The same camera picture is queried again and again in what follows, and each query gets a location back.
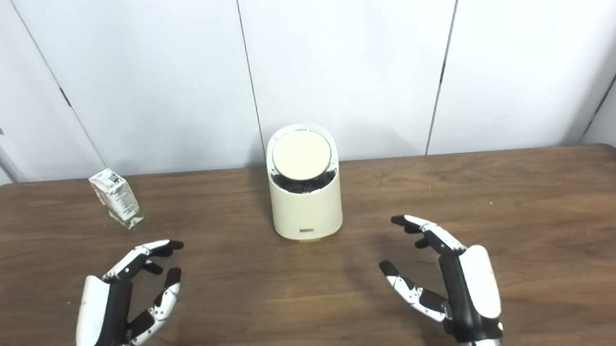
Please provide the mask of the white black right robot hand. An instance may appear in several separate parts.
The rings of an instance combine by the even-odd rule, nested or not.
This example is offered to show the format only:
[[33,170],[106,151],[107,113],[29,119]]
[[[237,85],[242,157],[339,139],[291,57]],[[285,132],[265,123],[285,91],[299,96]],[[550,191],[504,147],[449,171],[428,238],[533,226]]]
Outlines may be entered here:
[[438,254],[446,296],[416,285],[400,274],[392,262],[379,264],[389,286],[408,305],[444,327],[459,346],[503,346],[504,326],[500,321],[502,298],[488,251],[471,246],[438,224],[408,214],[391,218],[407,234],[421,234],[418,249],[432,248]]

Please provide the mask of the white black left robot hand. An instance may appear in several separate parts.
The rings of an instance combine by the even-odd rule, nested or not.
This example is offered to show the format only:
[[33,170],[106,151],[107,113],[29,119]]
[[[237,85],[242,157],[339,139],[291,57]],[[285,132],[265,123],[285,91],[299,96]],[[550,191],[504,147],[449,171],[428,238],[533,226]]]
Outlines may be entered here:
[[160,239],[138,245],[100,277],[85,278],[75,332],[76,346],[141,346],[166,323],[181,293],[181,268],[170,268],[153,304],[128,319],[132,279],[141,270],[160,275],[163,267],[153,256],[169,258],[184,242]]

